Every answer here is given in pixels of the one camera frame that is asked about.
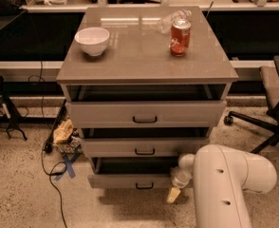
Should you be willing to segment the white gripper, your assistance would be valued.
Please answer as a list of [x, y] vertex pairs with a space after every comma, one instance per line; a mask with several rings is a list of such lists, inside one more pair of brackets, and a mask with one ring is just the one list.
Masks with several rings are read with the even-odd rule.
[[174, 187], [169, 189], [168, 203], [174, 203], [180, 194], [180, 189], [186, 187], [193, 178], [193, 172], [184, 170], [179, 166], [171, 169], [171, 183]]

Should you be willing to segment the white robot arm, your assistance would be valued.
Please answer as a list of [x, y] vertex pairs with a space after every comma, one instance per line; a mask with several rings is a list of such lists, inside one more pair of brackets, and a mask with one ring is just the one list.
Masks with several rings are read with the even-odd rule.
[[218, 144], [182, 154], [171, 170], [167, 201], [188, 184], [194, 188], [196, 228], [252, 228], [243, 194], [273, 189], [277, 173], [266, 158]]

